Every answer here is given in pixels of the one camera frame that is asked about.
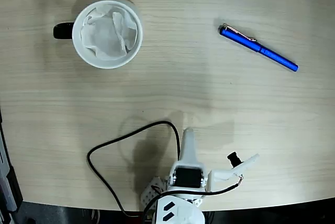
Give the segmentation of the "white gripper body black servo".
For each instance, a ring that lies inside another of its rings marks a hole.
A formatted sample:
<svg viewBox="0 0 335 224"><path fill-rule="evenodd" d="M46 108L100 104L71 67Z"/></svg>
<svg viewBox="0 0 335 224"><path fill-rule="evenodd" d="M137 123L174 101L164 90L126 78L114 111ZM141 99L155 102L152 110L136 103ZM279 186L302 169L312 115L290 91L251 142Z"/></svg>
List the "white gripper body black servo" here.
<svg viewBox="0 0 335 224"><path fill-rule="evenodd" d="M168 191L205 192L208 176L203 163L195 161L175 161L167 182Z"/></svg>

